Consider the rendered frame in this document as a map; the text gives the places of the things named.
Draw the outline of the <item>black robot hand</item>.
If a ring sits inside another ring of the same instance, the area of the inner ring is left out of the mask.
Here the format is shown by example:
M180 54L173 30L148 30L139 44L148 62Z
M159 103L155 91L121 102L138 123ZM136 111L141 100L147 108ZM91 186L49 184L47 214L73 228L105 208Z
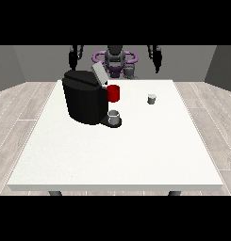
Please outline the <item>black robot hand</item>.
M159 45L148 45L149 58L153 60L156 72L159 72L162 63L162 51Z
M77 61L83 56L83 45L71 45L69 52L69 66L72 70L75 70Z

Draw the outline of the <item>pale grey machine lid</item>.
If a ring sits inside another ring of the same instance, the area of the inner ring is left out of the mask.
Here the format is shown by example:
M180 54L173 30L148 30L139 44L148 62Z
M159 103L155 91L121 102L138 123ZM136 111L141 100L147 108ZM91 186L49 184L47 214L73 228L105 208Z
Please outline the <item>pale grey machine lid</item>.
M91 70L95 74L99 84L104 86L107 83L108 76L101 62L97 62L91 66Z

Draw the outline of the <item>black coffee machine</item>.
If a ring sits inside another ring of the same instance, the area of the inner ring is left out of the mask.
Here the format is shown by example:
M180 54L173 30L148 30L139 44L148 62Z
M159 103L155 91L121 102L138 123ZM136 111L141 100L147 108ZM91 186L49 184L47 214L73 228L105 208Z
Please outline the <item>black coffee machine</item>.
M95 74L88 71L69 70L62 78L65 100L69 115L80 123L96 125L104 124L110 128L122 125L108 122L107 87L102 87Z

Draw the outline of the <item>red pod holder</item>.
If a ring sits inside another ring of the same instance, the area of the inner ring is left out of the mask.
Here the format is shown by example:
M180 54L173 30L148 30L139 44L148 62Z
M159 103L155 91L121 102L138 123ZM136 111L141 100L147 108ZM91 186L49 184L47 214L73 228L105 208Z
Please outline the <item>red pod holder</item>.
M120 87L117 85L107 86L107 100L116 103L120 100Z

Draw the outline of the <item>small grey cup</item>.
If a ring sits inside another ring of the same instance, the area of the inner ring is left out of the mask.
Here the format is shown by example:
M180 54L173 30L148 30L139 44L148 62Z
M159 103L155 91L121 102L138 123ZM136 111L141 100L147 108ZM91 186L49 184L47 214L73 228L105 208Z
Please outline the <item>small grey cup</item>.
M109 110L107 112L108 122L112 125L118 124L120 121L120 113L117 110Z

